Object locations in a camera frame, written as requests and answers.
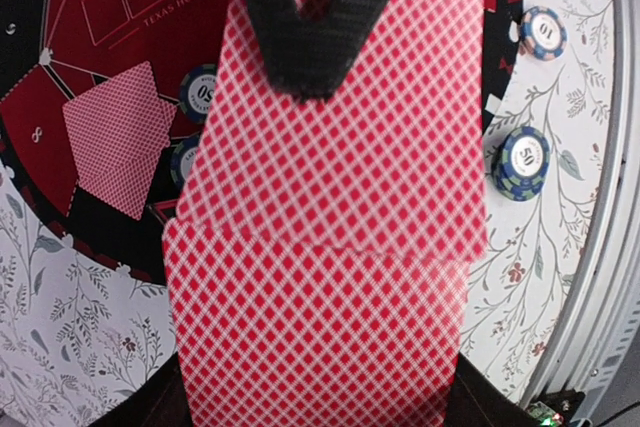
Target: white floral background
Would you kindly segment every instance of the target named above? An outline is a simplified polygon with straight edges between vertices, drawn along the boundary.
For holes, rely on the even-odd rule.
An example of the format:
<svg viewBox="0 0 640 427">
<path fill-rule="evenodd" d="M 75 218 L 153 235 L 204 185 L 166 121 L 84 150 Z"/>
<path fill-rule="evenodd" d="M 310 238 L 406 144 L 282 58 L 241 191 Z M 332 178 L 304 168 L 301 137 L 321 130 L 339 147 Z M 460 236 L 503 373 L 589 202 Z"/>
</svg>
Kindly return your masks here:
<svg viewBox="0 0 640 427">
<path fill-rule="evenodd" d="M 578 268 L 602 171 L 613 83 L 613 0 L 524 0 L 555 10 L 568 30 L 551 62 L 518 56 L 485 134 L 489 159 L 519 125 L 552 148 L 543 193 L 518 204 L 488 184 L 489 252 L 472 266 L 462 352 L 511 400 L 527 386 Z"/>
<path fill-rule="evenodd" d="M 552 168 L 542 195 L 524 204 L 489 185 L 490 249 L 472 267 L 462 344 L 513 400 L 544 352 L 584 247 L 613 81 L 613 0 L 525 0 L 533 5 L 564 17 L 569 47 L 552 62 L 519 56 L 486 155 L 529 124 L 550 140 Z M 10 167 L 0 182 L 0 410 L 29 427 L 88 425 L 173 354 L 166 290 L 76 253 L 25 206 Z"/>
<path fill-rule="evenodd" d="M 84 426 L 175 349 L 166 289 L 106 269 L 42 226 L 0 169 L 0 410 L 31 426 Z"/>
</svg>

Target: black felt clip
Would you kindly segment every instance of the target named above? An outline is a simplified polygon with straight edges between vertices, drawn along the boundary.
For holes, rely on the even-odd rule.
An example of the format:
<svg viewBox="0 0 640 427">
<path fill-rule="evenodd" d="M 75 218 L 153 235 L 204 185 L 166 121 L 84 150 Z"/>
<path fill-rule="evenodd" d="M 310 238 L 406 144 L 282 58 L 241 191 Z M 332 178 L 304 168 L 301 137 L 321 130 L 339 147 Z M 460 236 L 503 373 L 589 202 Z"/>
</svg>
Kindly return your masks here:
<svg viewBox="0 0 640 427">
<path fill-rule="evenodd" d="M 389 0 L 332 0 L 317 21 L 295 0 L 246 2 L 269 82 L 304 101 L 331 98 Z"/>
</svg>

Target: poker chip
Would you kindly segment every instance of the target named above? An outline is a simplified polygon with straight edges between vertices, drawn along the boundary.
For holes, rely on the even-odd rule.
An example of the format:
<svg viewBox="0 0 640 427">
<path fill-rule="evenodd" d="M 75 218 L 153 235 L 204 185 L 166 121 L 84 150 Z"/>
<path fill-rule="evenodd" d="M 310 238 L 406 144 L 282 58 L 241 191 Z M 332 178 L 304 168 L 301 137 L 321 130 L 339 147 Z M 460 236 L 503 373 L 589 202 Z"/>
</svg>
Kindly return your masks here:
<svg viewBox="0 0 640 427">
<path fill-rule="evenodd" d="M 536 59 L 553 60 L 567 47 L 567 29 L 553 10 L 533 7 L 522 18 L 520 40 Z"/>
<path fill-rule="evenodd" d="M 196 124 L 204 124 L 207 120 L 217 73 L 217 66 L 204 64 L 189 72 L 180 84 L 180 109 Z"/>
<path fill-rule="evenodd" d="M 516 202 L 538 195 L 549 171 L 549 142 L 537 129 L 519 127 L 511 132 L 497 149 L 491 165 L 496 189 Z"/>
<path fill-rule="evenodd" d="M 198 153 L 200 134 L 192 135 L 184 139 L 174 149 L 171 155 L 171 178 L 176 187 L 182 190 L 184 183 L 189 176 L 191 166 Z"/>
</svg>

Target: metal frame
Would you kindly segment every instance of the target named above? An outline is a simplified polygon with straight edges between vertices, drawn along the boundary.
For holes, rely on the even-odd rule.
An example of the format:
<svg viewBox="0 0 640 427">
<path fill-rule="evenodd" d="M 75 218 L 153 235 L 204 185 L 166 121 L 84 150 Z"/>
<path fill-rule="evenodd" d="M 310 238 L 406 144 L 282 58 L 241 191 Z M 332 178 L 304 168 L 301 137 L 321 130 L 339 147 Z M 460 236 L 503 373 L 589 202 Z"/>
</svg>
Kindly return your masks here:
<svg viewBox="0 0 640 427">
<path fill-rule="evenodd" d="M 604 170 L 574 285 L 522 399 L 576 389 L 597 406 L 640 325 L 640 0 L 614 0 L 615 77 Z"/>
</svg>

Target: red and white playing card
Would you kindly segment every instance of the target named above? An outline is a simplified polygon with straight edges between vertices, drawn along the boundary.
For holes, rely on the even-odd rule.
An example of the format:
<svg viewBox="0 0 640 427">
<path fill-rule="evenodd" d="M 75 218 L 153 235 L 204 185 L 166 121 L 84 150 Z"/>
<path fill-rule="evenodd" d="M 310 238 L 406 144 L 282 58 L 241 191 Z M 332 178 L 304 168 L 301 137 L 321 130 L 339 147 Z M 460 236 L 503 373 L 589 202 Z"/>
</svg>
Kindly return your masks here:
<svg viewBox="0 0 640 427">
<path fill-rule="evenodd" d="M 176 106 L 158 98 L 143 62 L 63 107 L 79 186 L 140 219 Z"/>
<path fill-rule="evenodd" d="M 442 423 L 464 262 L 290 244 L 175 219 L 165 259 L 194 425 Z"/>
<path fill-rule="evenodd" d="M 301 106 L 230 0 L 164 236 L 197 425 L 442 423 L 486 245 L 482 18 L 483 0 L 391 0 L 336 95 Z"/>
</svg>

